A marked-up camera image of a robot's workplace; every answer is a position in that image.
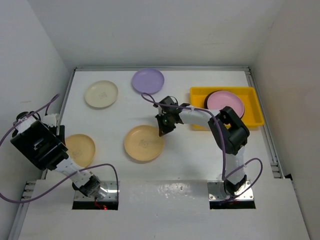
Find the yellow plate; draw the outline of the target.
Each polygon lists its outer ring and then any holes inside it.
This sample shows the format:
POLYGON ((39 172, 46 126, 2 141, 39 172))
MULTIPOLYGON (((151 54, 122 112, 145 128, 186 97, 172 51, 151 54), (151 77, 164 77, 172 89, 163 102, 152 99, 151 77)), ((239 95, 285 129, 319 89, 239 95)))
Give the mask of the yellow plate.
POLYGON ((79 166, 88 167, 96 155, 96 145, 94 140, 85 134, 73 134, 65 139, 68 155, 79 166))
POLYGON ((124 138, 124 149, 135 161, 145 163, 157 158, 163 151, 165 140, 159 130, 151 125, 132 128, 124 138))

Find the dark-rimmed plate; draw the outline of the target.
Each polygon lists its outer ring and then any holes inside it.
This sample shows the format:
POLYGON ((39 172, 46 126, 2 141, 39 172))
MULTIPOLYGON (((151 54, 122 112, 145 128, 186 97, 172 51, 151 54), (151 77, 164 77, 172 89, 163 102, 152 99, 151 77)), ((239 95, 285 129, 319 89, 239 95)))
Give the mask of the dark-rimmed plate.
POLYGON ((204 108, 208 110, 221 110, 225 107, 220 91, 211 92, 204 100, 204 108))

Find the pink plate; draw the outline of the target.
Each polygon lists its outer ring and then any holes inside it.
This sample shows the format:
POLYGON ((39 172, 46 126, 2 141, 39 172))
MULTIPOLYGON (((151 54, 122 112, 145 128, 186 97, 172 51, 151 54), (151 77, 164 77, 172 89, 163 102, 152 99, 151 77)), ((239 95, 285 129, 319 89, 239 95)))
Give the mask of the pink plate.
POLYGON ((219 90, 225 107, 231 107, 235 113, 242 118, 245 114, 245 105, 242 100, 232 92, 219 90))

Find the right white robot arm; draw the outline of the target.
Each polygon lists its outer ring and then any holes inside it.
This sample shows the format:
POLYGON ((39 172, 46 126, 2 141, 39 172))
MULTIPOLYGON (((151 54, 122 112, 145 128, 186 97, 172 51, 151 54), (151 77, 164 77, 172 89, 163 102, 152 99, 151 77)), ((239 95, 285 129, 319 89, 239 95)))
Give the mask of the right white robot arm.
POLYGON ((208 110, 188 103, 179 105, 170 96, 153 106, 158 109, 155 117, 161 137, 172 132, 177 124, 202 126, 211 131, 217 146, 222 150, 221 179, 224 190, 235 196, 247 181, 243 170, 244 146, 250 135, 249 129, 235 111, 229 106, 221 110, 208 110))

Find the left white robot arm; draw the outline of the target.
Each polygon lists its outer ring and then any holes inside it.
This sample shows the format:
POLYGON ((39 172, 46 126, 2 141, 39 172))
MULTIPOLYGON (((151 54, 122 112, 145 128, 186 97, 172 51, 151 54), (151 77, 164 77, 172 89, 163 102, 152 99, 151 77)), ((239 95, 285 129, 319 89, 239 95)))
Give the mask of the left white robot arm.
POLYGON ((58 125, 57 113, 40 118, 34 112, 21 112, 14 124, 10 142, 38 169, 71 176, 72 187, 89 198, 102 199, 100 179, 85 170, 68 153, 65 126, 58 125))

